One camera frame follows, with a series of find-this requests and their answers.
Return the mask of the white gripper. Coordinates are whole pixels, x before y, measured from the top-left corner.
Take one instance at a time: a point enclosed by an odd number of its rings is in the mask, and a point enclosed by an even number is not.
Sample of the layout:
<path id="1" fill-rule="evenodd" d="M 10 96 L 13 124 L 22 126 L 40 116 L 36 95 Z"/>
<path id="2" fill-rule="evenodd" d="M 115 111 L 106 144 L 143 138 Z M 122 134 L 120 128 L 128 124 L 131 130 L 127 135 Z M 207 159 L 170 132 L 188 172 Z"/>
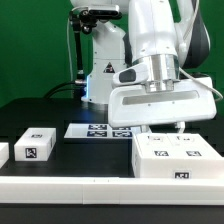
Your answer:
<path id="1" fill-rule="evenodd" d="M 147 93 L 143 85 L 118 87 L 111 92 L 108 106 L 111 127 L 140 126 L 141 133 L 152 133 L 149 126 L 170 123 L 183 133 L 184 122 L 215 115 L 212 93 L 190 79 L 175 83 L 173 91 Z"/>

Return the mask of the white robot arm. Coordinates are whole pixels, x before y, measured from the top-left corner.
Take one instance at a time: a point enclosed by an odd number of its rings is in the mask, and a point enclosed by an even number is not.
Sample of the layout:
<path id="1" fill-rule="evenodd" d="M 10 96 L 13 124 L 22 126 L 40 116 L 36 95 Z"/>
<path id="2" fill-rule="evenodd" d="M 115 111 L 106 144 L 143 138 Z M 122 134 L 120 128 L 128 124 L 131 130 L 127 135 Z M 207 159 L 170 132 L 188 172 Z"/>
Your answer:
<path id="1" fill-rule="evenodd" d="M 82 100 L 108 110 L 112 127 L 180 123 L 216 114 L 209 77 L 184 70 L 206 59 L 210 40 L 199 0 L 70 0 L 74 28 L 90 33 L 93 68 Z"/>

